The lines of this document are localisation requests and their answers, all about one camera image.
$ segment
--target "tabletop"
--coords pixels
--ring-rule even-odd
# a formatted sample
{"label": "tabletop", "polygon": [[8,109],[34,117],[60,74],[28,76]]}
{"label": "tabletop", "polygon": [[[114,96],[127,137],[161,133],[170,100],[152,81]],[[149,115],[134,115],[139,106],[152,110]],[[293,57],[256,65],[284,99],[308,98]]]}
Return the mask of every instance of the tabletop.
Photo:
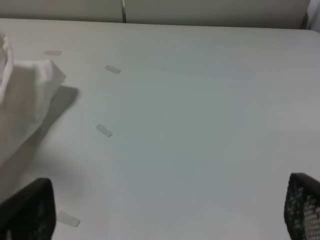
{"label": "tabletop", "polygon": [[78,89],[23,176],[50,178],[57,212],[81,220],[58,222],[54,240],[290,239],[290,173],[320,179],[318,33],[18,19],[0,28],[15,59],[51,58]]}

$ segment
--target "white cloth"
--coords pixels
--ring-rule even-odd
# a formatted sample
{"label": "white cloth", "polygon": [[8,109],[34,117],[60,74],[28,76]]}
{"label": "white cloth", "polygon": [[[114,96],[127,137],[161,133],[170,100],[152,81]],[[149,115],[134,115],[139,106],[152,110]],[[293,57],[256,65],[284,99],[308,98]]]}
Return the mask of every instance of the white cloth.
{"label": "white cloth", "polygon": [[65,78],[51,60],[14,61],[0,33],[0,166],[41,125]]}

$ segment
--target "crumpled white fabric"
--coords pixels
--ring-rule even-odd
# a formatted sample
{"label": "crumpled white fabric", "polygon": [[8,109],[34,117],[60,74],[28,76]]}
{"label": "crumpled white fabric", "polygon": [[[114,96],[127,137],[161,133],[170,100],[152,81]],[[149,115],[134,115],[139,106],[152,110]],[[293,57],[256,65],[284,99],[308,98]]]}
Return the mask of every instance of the crumpled white fabric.
{"label": "crumpled white fabric", "polygon": [[51,60],[14,60],[0,32],[0,166],[41,125],[65,78]]}

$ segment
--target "tape piece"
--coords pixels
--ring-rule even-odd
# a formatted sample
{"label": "tape piece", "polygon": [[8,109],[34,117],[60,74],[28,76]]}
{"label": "tape piece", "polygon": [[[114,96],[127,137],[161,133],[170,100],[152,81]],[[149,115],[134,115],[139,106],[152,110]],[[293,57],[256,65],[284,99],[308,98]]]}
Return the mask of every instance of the tape piece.
{"label": "tape piece", "polygon": [[56,216],[56,220],[67,225],[71,225],[74,227],[78,227],[80,220],[66,214],[65,212],[61,211],[59,212],[58,216]]}
{"label": "tape piece", "polygon": [[110,65],[106,66],[105,69],[109,70],[110,72],[113,72],[114,74],[119,74],[121,72],[121,70],[119,70],[118,68]]}
{"label": "tape piece", "polygon": [[100,132],[102,132],[104,135],[106,135],[108,138],[112,136],[112,132],[110,132],[101,124],[98,124],[95,128],[98,129]]}
{"label": "tape piece", "polygon": [[55,51],[55,50],[46,50],[44,51],[45,55],[56,55],[56,56],[60,56],[60,54],[62,53],[62,51]]}

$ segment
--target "table surface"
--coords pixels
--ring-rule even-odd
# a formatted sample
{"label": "table surface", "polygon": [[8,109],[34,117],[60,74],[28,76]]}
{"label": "table surface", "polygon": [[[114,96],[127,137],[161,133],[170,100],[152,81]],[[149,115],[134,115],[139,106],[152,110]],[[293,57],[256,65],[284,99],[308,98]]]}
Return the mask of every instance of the table surface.
{"label": "table surface", "polygon": [[23,176],[50,178],[57,212],[81,220],[58,222],[54,240],[289,239],[290,173],[320,179],[318,33],[18,19],[0,27],[16,59],[50,57],[79,91]]}

